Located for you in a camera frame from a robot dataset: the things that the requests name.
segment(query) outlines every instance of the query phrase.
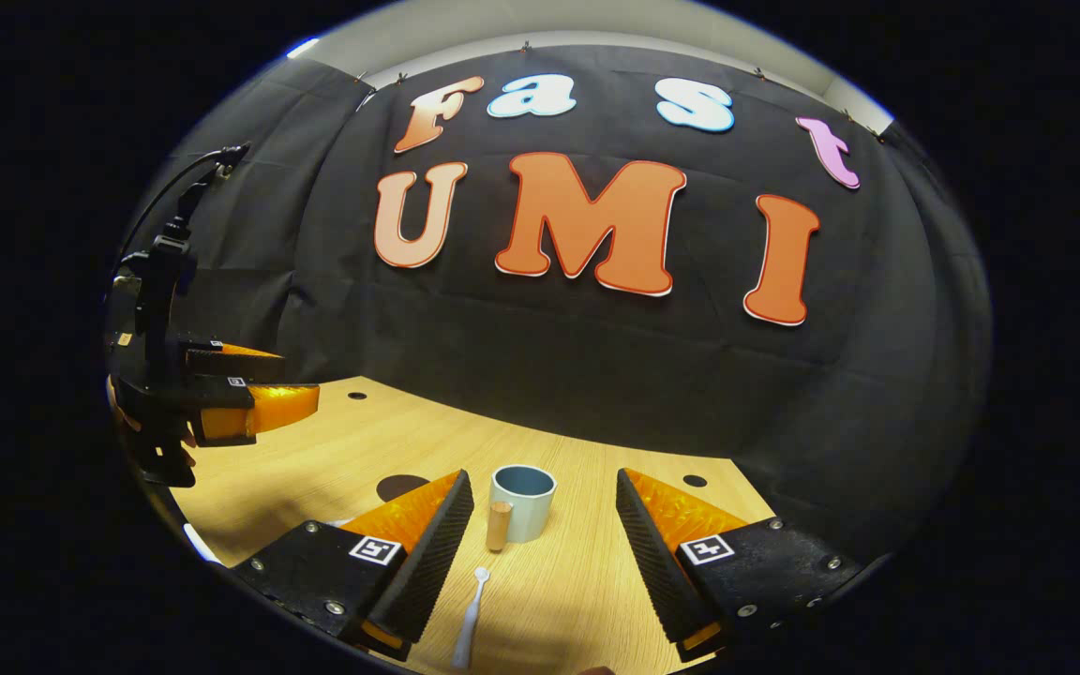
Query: wooden table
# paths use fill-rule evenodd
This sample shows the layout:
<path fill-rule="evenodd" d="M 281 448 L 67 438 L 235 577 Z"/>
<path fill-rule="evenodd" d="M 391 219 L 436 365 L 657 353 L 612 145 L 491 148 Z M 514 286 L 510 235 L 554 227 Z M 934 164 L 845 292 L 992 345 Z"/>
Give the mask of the wooden table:
<path fill-rule="evenodd" d="M 367 394 L 354 401 L 350 392 Z M 469 672 L 572 675 L 595 665 L 619 675 L 685 667 L 665 642 L 616 513 L 616 472 L 630 467 L 702 497 L 745 522 L 771 517 L 761 496 L 725 458 L 592 444 L 468 414 L 354 377 L 322 384 L 319 410 L 261 433 L 255 445 L 192 450 L 197 487 L 173 494 L 224 565 L 235 565 L 308 518 L 354 517 L 381 504 L 374 488 L 394 474 L 472 480 L 474 514 L 422 640 L 406 663 L 449 666 L 474 568 L 491 571 Z M 486 551 L 489 474 L 539 465 L 557 480 L 543 534 Z M 707 480 L 689 487 L 687 474 Z"/>

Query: hole in table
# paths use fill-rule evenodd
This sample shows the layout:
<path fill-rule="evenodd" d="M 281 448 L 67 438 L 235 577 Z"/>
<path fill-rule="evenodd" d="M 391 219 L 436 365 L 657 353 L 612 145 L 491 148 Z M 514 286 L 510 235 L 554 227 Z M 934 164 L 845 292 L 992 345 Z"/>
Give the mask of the hole in table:
<path fill-rule="evenodd" d="M 408 491 L 415 490 L 416 487 L 428 486 L 428 478 L 421 478 L 419 475 L 408 475 L 406 473 L 399 473 L 395 475 L 387 475 L 378 482 L 378 497 L 381 498 L 382 502 L 389 502 L 394 499 L 394 497 L 400 497 L 406 495 Z"/>

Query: wooden cylinder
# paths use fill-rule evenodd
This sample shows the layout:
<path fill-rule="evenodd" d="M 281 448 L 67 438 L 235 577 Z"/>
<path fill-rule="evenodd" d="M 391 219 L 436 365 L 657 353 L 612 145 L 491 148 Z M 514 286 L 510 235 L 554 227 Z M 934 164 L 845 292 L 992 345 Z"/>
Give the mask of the wooden cylinder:
<path fill-rule="evenodd" d="M 486 548 L 490 551 L 502 551 L 507 545 L 507 526 L 511 524 L 510 502 L 489 504 L 489 524 L 486 527 Z"/>

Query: mug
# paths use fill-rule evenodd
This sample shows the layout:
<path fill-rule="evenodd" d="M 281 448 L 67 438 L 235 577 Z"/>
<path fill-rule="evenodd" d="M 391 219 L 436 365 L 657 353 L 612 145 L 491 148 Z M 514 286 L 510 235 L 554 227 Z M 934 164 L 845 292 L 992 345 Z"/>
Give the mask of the mug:
<path fill-rule="evenodd" d="M 489 503 L 511 504 L 507 541 L 530 542 L 543 532 L 549 521 L 549 505 L 557 491 L 557 480 L 534 465 L 501 465 L 489 475 Z"/>

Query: cable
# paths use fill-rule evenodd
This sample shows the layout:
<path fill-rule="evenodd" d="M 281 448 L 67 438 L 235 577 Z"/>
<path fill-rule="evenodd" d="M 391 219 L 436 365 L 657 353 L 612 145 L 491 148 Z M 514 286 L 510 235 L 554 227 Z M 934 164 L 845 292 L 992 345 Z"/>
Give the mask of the cable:
<path fill-rule="evenodd" d="M 211 160 L 220 159 L 221 161 L 219 161 L 219 163 L 221 163 L 221 165 L 234 166 L 237 162 L 240 162 L 240 158 L 245 157 L 245 153 L 248 151 L 248 148 L 252 148 L 252 146 L 253 143 L 245 143 L 243 146 L 228 146 L 228 148 L 224 148 L 222 150 L 207 152 L 203 154 L 202 158 L 198 158 L 193 162 L 189 163 L 189 166 L 184 167 L 180 172 L 177 172 L 176 176 L 173 176 L 168 183 L 164 184 L 164 188 L 162 188 L 161 191 L 158 192 L 151 201 L 149 201 L 149 204 L 145 206 L 145 210 L 140 211 L 140 217 L 136 218 L 136 225 L 132 227 L 132 231 L 127 234 L 127 239 L 124 240 L 123 246 L 119 248 L 119 253 L 116 255 L 116 265 L 111 267 L 108 279 L 111 279 L 112 281 L 116 279 L 116 274 L 119 273 L 119 267 L 124 261 L 124 253 L 127 253 L 129 246 L 132 246 L 132 240 L 136 238 L 137 231 L 140 231 L 140 225 L 145 221 L 147 215 L 149 215 L 149 211 L 151 211 L 153 206 L 161 201 L 161 198 L 164 197 L 164 193 L 166 193 L 170 188 L 174 187 L 178 180 L 183 179 L 184 176 L 193 171 L 194 167 L 204 165 L 204 163 L 210 162 Z"/>

